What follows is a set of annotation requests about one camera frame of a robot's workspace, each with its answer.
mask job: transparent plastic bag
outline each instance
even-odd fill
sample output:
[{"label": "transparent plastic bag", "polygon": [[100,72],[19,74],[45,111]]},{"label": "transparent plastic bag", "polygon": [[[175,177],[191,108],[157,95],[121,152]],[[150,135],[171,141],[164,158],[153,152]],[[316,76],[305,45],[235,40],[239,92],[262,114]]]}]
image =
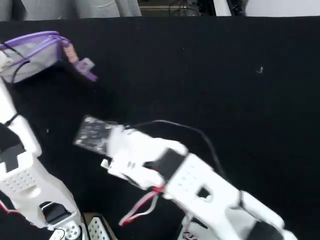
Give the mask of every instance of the transparent plastic bag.
[{"label": "transparent plastic bag", "polygon": [[18,83],[51,67],[62,58],[63,50],[80,74],[91,81],[97,80],[90,72],[94,64],[88,58],[79,61],[70,40],[57,31],[20,36],[1,44],[0,50],[10,59],[10,63],[0,72],[2,79],[8,83]]}]

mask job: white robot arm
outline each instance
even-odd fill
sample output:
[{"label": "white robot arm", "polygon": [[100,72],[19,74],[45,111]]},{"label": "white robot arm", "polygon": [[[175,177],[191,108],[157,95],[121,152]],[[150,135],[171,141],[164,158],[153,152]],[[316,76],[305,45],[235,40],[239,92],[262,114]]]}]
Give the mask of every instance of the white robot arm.
[{"label": "white robot arm", "polygon": [[[163,187],[163,197],[187,213],[184,225],[189,226],[191,218],[195,217],[210,230],[208,239],[243,240],[227,215],[228,210],[237,208],[240,203],[243,212],[251,215],[246,214],[244,220],[238,221],[243,227],[252,229],[258,220],[277,231],[283,239],[296,239],[284,230],[284,221],[278,214],[249,193],[236,189],[180,142],[153,138],[141,131],[88,116],[75,143],[111,158],[101,163],[109,174],[143,190]],[[208,196],[201,197],[201,191]]]},{"label": "white robot arm", "polygon": [[[5,57],[0,51],[0,60]],[[1,79],[0,130],[0,138],[16,139],[0,145],[0,191],[36,227],[64,230],[52,240],[86,240],[87,231],[72,194],[38,160],[40,144],[28,121],[17,113]]]}]

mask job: black table surface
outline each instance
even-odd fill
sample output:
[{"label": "black table surface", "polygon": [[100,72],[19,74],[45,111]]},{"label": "black table surface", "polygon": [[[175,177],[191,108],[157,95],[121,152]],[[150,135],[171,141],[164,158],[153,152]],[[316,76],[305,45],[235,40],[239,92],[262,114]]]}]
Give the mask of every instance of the black table surface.
[{"label": "black table surface", "polygon": [[[0,40],[59,31],[81,58],[95,62],[97,84],[57,64],[8,87],[39,139],[40,161],[82,211],[102,213],[119,240],[171,240],[183,213],[161,199],[149,216],[118,226],[145,193],[107,175],[101,156],[73,145],[87,114],[123,124],[166,119],[204,130],[232,184],[307,240],[319,232],[319,25],[319,17],[3,22]],[[145,131],[183,142],[214,166],[197,135],[165,125]],[[0,213],[1,239],[50,234]]]}]

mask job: black panel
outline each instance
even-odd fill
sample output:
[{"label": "black panel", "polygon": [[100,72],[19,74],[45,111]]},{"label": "black panel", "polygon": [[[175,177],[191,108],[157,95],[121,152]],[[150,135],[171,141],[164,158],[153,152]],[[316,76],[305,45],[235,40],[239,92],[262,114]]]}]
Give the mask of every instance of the black panel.
[{"label": "black panel", "polygon": [[156,170],[166,181],[169,181],[185,158],[185,156],[168,148],[159,159],[146,162],[143,166],[148,169]]},{"label": "black panel", "polygon": [[52,203],[49,206],[45,207],[43,210],[43,215],[48,224],[57,224],[63,219],[69,217],[71,215],[65,207],[58,203]]},{"label": "black panel", "polygon": [[7,173],[19,167],[18,155],[24,152],[22,143],[0,152],[0,163],[5,163]]},{"label": "black panel", "polygon": [[3,139],[0,141],[0,152],[3,152],[6,149],[17,146],[21,143],[18,135],[2,123],[0,123],[0,138]]},{"label": "black panel", "polygon": [[282,234],[272,225],[257,221],[246,240],[283,240]]}]

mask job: wire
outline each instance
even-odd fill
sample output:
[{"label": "wire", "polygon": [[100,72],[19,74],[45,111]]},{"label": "wire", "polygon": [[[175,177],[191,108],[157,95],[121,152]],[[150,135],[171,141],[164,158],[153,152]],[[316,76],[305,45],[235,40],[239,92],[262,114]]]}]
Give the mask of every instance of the wire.
[{"label": "wire", "polygon": [[15,79],[16,79],[16,75],[18,73],[18,71],[26,64],[30,63],[30,60],[27,60],[27,61],[24,61],[22,62],[13,72],[13,75],[12,75],[12,78],[11,78],[11,84],[13,84],[15,82]]},{"label": "wire", "polygon": [[88,224],[86,222],[85,215],[84,215],[84,213],[82,211],[80,211],[80,214],[81,214],[81,217],[83,219],[83,223],[84,223],[84,226],[85,226],[86,234],[88,235],[88,239],[91,240],[90,232],[89,232]]},{"label": "wire", "polygon": [[23,56],[21,52],[19,52],[17,49],[13,48],[12,46],[6,44],[5,42],[2,43],[2,45],[5,46],[7,49],[10,49],[10,50],[14,51],[16,54],[18,54],[18,55],[19,55],[20,57],[22,57],[23,59],[26,59],[26,57]]},{"label": "wire", "polygon": [[[140,216],[144,216],[144,215],[148,215],[149,213],[151,213],[155,207],[156,207],[156,203],[158,201],[158,191],[151,191],[148,192],[146,195],[144,195],[134,206],[133,208],[119,221],[119,225],[123,226],[127,223],[132,222],[133,220],[135,220],[136,218],[140,217]],[[150,199],[152,199],[152,203],[150,208],[142,213],[138,213],[136,215],[134,215],[134,213],[139,210],[139,208],[141,206],[143,206],[146,202],[148,202]]]},{"label": "wire", "polygon": [[64,229],[62,229],[62,228],[56,228],[53,233],[55,233],[57,230],[62,230],[62,231],[63,231],[63,235],[62,235],[62,237],[60,238],[60,240],[64,239],[64,237],[65,237],[65,235],[66,235],[66,231],[65,231]]},{"label": "wire", "polygon": [[10,118],[8,121],[6,121],[3,125],[6,126],[6,127],[9,127],[12,122],[19,116],[20,114],[19,113],[16,113],[15,115],[13,115],[12,118]]},{"label": "wire", "polygon": [[142,122],[142,123],[138,123],[138,124],[134,124],[131,126],[126,126],[124,129],[128,130],[128,129],[136,129],[136,128],[140,128],[143,126],[147,126],[147,125],[152,125],[152,124],[157,124],[157,123],[163,123],[163,124],[169,124],[169,125],[174,125],[176,127],[181,127],[181,128],[185,128],[185,129],[189,129],[193,132],[198,133],[203,140],[205,141],[205,143],[207,144],[210,153],[211,153],[211,157],[214,161],[215,167],[217,172],[219,173],[219,175],[224,178],[227,181],[227,175],[222,167],[222,164],[220,163],[220,160],[218,158],[218,155],[216,153],[216,149],[214,147],[214,145],[212,144],[212,142],[210,141],[209,137],[200,129],[192,127],[192,126],[188,126],[188,125],[183,125],[174,121],[168,121],[168,120],[153,120],[153,121],[147,121],[147,122]]},{"label": "wire", "polygon": [[10,83],[13,84],[15,82],[15,79],[16,79],[16,75],[18,73],[18,71],[26,64],[30,63],[30,60],[27,59],[21,52],[19,52],[18,50],[16,50],[15,48],[13,48],[12,46],[6,44],[5,42],[2,43],[3,46],[5,46],[7,49],[10,49],[12,51],[14,51],[16,54],[18,54],[20,57],[22,57],[25,61],[22,62],[13,72],[12,74],[12,78],[11,78],[11,81]]},{"label": "wire", "polygon": [[17,210],[13,210],[13,209],[8,209],[6,207],[6,205],[0,200],[0,207],[3,209],[3,211],[6,213],[6,214],[21,214],[19,211]]}]

